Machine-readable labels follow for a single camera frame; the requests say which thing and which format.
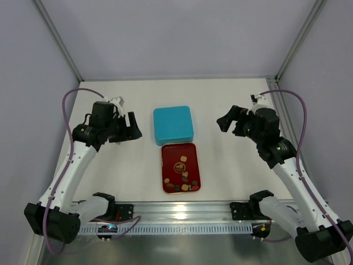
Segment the teal tin box with cups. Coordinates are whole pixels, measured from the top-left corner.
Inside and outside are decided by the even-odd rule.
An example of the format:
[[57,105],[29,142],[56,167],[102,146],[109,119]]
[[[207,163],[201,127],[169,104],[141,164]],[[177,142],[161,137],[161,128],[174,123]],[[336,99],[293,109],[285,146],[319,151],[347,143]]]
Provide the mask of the teal tin box with cups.
[[154,133],[154,138],[158,146],[163,146],[166,144],[180,144],[185,142],[192,142],[194,139],[194,132],[184,130],[158,130]]

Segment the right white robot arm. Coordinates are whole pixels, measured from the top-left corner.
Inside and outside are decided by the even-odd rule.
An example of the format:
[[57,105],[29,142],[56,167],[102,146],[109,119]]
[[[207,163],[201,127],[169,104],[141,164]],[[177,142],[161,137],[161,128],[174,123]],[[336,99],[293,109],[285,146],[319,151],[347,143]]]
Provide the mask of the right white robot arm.
[[296,213],[281,203],[271,192],[263,190],[249,197],[255,216],[266,216],[278,223],[295,240],[297,249],[308,262],[315,262],[343,251],[352,238],[352,222],[342,221],[306,179],[306,173],[296,159],[297,151],[280,135],[280,119],[271,108],[248,110],[232,106],[217,119],[222,132],[232,122],[235,136],[255,142],[259,156],[281,179],[294,199]]

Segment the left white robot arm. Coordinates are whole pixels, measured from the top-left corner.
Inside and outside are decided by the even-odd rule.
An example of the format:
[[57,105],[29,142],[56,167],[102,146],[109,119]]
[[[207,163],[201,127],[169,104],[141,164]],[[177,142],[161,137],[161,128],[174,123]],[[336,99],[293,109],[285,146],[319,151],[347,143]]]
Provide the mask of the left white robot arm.
[[94,219],[112,221],[116,216],[113,195],[96,192],[76,206],[72,206],[73,197],[102,145],[141,137],[134,112],[121,115],[114,103],[95,102],[85,122],[73,129],[66,161],[47,191],[37,203],[28,203],[24,209],[33,232],[69,244],[76,238],[82,225]]

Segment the teal tin lid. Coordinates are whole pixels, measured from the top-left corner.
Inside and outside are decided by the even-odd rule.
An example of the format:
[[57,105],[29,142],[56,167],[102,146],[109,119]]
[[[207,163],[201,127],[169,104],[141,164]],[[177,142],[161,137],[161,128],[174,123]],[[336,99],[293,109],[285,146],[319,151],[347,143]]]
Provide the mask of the teal tin lid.
[[153,111],[153,128],[154,133],[158,130],[194,132],[190,108],[186,105],[156,108]]

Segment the red rectangular tray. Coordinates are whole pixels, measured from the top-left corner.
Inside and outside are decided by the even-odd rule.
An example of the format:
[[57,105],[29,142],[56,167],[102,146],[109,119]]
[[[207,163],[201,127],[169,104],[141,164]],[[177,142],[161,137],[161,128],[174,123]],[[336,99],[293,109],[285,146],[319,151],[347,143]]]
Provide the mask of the red rectangular tray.
[[[186,162],[181,162],[180,157],[186,156]],[[197,192],[201,188],[201,177],[199,163],[197,159],[196,146],[192,142],[180,144],[167,144],[161,148],[161,164],[162,164],[162,187],[164,192],[168,194]],[[188,173],[188,181],[182,181],[182,174]],[[164,183],[165,179],[169,179],[169,183],[179,186],[180,190],[175,191],[174,187],[167,187]],[[198,185],[192,185],[193,181],[198,181]],[[181,186],[186,184],[189,190],[183,191]]]

